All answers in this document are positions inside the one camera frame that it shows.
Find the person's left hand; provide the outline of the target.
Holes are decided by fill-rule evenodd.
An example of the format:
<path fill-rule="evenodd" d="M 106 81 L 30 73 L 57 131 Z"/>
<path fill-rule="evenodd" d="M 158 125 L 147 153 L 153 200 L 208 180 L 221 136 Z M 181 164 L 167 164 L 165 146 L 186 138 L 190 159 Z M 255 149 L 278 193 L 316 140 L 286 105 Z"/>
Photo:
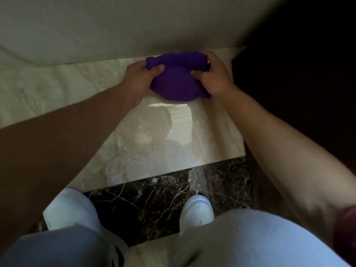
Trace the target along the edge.
<path fill-rule="evenodd" d="M 149 92 L 151 83 L 147 77 L 146 60 L 141 60 L 127 67 L 121 85 L 128 93 L 133 106 L 137 106 Z"/>

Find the person's right hand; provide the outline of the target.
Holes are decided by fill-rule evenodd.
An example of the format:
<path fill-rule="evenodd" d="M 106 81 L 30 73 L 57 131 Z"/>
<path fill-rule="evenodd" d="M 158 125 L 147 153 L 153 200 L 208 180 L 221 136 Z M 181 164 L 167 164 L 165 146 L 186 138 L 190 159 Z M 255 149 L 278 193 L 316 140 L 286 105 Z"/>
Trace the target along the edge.
<path fill-rule="evenodd" d="M 221 101 L 230 100 L 231 97 L 235 95 L 237 87 L 230 78 L 225 64 L 210 50 L 202 53 L 207 57 L 210 63 L 209 72 L 211 76 L 209 80 L 200 82 L 212 96 Z"/>

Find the purple cloth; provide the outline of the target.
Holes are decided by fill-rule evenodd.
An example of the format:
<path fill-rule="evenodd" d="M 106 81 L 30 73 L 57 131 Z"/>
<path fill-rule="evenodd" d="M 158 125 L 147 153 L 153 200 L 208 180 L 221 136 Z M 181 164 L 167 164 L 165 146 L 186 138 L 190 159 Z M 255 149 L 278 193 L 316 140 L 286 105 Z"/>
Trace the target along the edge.
<path fill-rule="evenodd" d="M 171 101 L 191 102 L 198 98 L 210 99 L 211 94 L 191 71 L 206 72 L 210 62 L 201 52 L 169 53 L 157 57 L 147 57 L 146 67 L 164 65 L 164 71 L 151 82 L 151 90 L 162 98 Z"/>

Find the person's right forearm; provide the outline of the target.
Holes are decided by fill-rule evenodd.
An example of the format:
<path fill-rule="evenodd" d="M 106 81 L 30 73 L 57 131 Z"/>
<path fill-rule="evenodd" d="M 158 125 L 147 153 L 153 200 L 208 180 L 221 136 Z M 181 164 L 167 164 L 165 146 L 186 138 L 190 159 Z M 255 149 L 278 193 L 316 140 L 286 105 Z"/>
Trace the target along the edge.
<path fill-rule="evenodd" d="M 233 84 L 214 94 L 296 217 L 328 245 L 342 212 L 356 205 L 356 176 L 320 145 Z"/>

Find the person's left forearm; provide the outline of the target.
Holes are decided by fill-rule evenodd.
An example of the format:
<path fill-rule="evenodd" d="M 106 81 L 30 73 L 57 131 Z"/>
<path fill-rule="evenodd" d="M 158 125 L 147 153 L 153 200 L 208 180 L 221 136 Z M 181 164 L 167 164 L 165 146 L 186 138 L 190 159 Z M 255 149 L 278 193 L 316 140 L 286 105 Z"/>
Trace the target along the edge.
<path fill-rule="evenodd" d="M 120 84 L 0 129 L 0 254 L 88 164 L 142 97 Z"/>

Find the dark wooden furniture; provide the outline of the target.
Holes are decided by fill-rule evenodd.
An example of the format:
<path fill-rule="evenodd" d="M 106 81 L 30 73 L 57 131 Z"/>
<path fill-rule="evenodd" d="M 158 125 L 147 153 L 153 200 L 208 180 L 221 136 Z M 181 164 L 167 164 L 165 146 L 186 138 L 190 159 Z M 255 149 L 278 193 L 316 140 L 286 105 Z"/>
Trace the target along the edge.
<path fill-rule="evenodd" d="M 356 175 L 356 0 L 287 0 L 246 42 L 234 83 Z"/>

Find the white shoe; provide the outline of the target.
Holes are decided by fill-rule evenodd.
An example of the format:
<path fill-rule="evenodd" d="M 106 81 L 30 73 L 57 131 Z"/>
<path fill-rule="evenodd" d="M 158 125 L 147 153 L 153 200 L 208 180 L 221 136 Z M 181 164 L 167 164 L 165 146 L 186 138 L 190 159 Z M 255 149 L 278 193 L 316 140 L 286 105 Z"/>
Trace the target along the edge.
<path fill-rule="evenodd" d="M 196 194 L 190 197 L 183 206 L 179 218 L 179 235 L 191 229 L 209 224 L 215 219 L 212 205 L 207 197 Z"/>
<path fill-rule="evenodd" d="M 43 212 L 48 233 L 64 233 L 64 248 L 74 252 L 74 267 L 124 267 L 127 244 L 101 223 L 92 202 L 81 192 L 63 189 Z"/>

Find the grey trousers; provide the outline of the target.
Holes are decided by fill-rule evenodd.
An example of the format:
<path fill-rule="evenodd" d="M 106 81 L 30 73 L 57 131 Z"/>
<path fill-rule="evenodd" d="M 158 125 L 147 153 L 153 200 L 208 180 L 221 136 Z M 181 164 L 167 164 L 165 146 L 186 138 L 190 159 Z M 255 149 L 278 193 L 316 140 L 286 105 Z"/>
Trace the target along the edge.
<path fill-rule="evenodd" d="M 110 248 L 124 258 L 110 232 L 76 225 L 21 237 L 0 257 L 0 267 L 109 267 Z M 311 232 L 282 217 L 235 210 L 188 230 L 168 257 L 169 267 L 356 267 Z"/>

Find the dark red sleeve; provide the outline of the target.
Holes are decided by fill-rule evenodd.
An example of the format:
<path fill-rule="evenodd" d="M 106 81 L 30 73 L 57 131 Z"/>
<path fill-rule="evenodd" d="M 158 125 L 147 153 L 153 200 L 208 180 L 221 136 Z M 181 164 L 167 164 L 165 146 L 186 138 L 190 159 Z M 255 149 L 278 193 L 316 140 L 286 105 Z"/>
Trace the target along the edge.
<path fill-rule="evenodd" d="M 332 241 L 334 251 L 356 267 L 356 205 L 347 207 L 338 216 Z"/>

